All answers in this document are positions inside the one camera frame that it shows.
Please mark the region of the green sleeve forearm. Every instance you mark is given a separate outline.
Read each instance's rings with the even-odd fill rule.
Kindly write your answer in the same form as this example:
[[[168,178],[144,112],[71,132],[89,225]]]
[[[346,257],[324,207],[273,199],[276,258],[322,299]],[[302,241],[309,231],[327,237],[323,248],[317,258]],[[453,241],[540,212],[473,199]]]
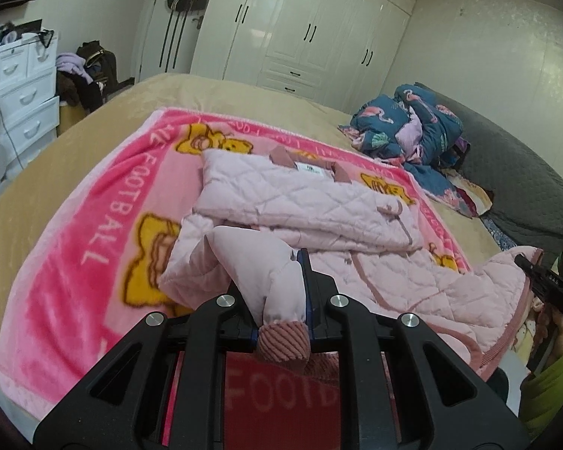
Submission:
[[[532,439],[537,438],[563,407],[563,355],[539,376],[521,385],[519,419]]]

